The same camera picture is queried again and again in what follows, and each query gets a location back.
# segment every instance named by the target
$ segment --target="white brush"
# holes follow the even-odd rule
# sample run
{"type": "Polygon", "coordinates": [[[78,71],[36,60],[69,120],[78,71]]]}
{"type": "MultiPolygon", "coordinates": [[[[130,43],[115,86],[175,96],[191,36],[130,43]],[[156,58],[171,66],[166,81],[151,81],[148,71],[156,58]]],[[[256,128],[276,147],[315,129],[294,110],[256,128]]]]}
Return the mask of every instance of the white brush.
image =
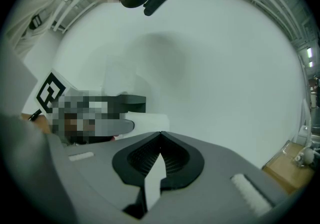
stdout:
{"type": "Polygon", "coordinates": [[[243,174],[234,175],[231,181],[257,217],[264,215],[272,209],[270,203],[255,189],[243,174]]]}

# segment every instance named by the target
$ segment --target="ceiling light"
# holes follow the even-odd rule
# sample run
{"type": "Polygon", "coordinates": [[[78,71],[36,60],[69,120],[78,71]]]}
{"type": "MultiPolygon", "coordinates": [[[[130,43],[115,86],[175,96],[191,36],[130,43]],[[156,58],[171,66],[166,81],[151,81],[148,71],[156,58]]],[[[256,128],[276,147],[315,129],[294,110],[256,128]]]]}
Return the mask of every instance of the ceiling light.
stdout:
{"type": "Polygon", "coordinates": [[[312,51],[311,51],[311,48],[307,48],[307,52],[308,52],[308,57],[312,57],[312,51]]]}

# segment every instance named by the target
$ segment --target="white cloth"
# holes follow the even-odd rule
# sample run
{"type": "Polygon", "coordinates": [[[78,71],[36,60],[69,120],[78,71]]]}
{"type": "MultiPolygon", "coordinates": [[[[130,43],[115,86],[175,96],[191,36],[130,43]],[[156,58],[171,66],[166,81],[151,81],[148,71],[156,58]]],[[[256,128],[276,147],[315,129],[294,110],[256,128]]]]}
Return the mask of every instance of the white cloth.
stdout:
{"type": "Polygon", "coordinates": [[[117,139],[133,137],[147,132],[170,131],[170,121],[165,114],[128,112],[125,114],[125,119],[134,122],[134,129],[117,139]]]}
{"type": "Polygon", "coordinates": [[[54,0],[17,0],[8,15],[4,33],[14,52],[23,58],[33,47],[38,38],[47,30],[47,23],[43,23],[37,29],[33,30],[27,38],[23,34],[29,27],[32,18],[44,9],[48,9],[48,14],[53,10],[50,9],[54,0]]]}

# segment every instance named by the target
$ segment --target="cardboard box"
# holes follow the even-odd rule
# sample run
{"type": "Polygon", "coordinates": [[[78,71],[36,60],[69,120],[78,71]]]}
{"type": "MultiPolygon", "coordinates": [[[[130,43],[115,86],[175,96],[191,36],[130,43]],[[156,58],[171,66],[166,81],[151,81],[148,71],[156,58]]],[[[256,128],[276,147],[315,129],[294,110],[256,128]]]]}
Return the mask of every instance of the cardboard box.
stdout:
{"type": "Polygon", "coordinates": [[[298,167],[293,162],[293,159],[303,148],[302,145],[288,141],[281,151],[262,168],[288,194],[306,186],[314,174],[309,166],[298,167]]]}

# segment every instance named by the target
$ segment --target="qr code tag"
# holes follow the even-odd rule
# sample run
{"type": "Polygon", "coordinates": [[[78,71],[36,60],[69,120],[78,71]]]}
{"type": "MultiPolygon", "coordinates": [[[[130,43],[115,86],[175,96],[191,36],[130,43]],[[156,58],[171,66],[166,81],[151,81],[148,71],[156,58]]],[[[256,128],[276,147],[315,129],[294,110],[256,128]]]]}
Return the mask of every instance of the qr code tag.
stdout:
{"type": "Polygon", "coordinates": [[[52,103],[72,86],[54,69],[48,74],[36,94],[35,101],[43,114],[52,114],[52,103]]]}

